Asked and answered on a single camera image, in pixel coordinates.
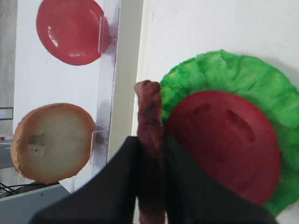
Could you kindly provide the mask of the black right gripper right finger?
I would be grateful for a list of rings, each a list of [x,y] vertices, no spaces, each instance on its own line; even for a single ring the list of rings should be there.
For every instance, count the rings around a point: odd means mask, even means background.
[[[166,210],[170,224],[275,224],[266,209],[247,201],[201,169],[173,137],[166,137]]]

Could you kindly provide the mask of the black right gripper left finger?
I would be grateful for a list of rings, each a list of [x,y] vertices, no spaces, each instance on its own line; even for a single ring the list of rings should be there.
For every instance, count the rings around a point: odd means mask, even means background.
[[[127,137],[109,163],[75,193],[39,211],[32,224],[131,224],[137,192],[138,138]]]

